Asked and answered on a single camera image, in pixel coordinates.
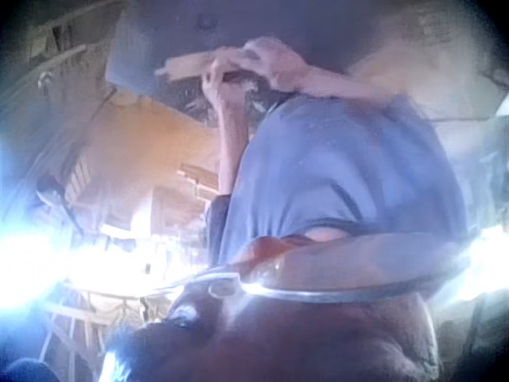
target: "person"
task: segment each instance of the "person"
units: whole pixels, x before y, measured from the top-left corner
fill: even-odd
[[[237,69],[290,94],[250,142],[244,90],[225,80]],[[302,252],[318,262],[324,248],[346,247],[345,261],[366,251],[389,259],[370,241],[389,236],[394,251],[404,248],[401,267],[419,268],[426,252],[416,232],[462,241],[457,181],[433,128],[404,95],[313,67],[270,37],[218,51],[202,86],[220,131],[220,195],[208,211],[212,265]],[[101,381],[438,378],[422,293],[312,304],[244,292],[216,298],[209,287],[186,285],[163,322],[119,334]]]

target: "wooden plank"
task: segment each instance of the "wooden plank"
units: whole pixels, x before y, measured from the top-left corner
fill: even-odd
[[[201,187],[196,187],[196,197],[201,201],[211,202],[217,197],[218,193],[211,192],[209,189],[202,189]]]
[[[177,173],[195,182],[196,185],[202,186],[202,188],[206,188],[211,191],[216,191],[218,189],[219,182],[217,179],[217,174],[213,173],[212,171],[208,171],[198,166],[182,163]]]
[[[56,313],[65,317],[75,318],[76,320],[81,320],[84,322],[89,321],[97,325],[105,326],[109,326],[112,323],[110,318],[101,317],[96,313],[81,309],[69,308],[68,306],[59,306],[52,302],[46,302],[43,307],[48,312]]]
[[[168,81],[201,76],[214,60],[213,52],[200,52],[169,58],[165,66],[157,69],[156,76],[166,76]]]

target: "wooden beam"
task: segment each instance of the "wooden beam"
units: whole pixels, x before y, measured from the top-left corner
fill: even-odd
[[[59,18],[54,18],[53,20],[45,22],[43,25],[39,25],[35,28],[34,33],[35,34],[41,34],[50,31],[51,29],[55,28],[56,26],[67,24],[70,22],[73,18],[77,18],[81,16],[82,14],[86,14],[88,12],[91,12],[93,10],[96,10],[97,8],[108,6],[113,3],[120,3],[123,0],[102,0],[100,2],[93,2],[92,4],[89,4],[87,6],[81,6],[79,8],[76,8],[70,12],[67,12],[66,14],[60,16]]]
[[[59,314],[60,316],[75,318],[83,322],[91,322],[97,325],[109,326],[113,322],[110,318],[101,317],[100,315],[89,312],[87,310],[81,310],[76,308],[69,308],[68,306],[59,306],[52,302],[46,302],[43,307],[51,313]]]

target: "wooden stick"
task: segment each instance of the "wooden stick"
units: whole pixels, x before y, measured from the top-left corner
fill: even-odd
[[[74,329],[76,327],[75,318],[71,318],[71,327],[69,328],[69,338],[74,341]],[[76,353],[71,350],[69,353],[69,382],[76,380]]]
[[[169,58],[165,66],[157,69],[156,76],[166,75],[168,81],[182,80],[201,76],[214,59],[213,52],[193,53],[185,56]]]
[[[109,326],[111,325],[111,319],[101,317],[98,314],[93,312],[89,312],[87,310],[69,308],[68,306],[58,306],[57,304],[46,302],[44,304],[44,308],[51,313],[56,313],[61,316],[75,318],[76,320],[81,320],[83,322],[93,322],[97,325]]]

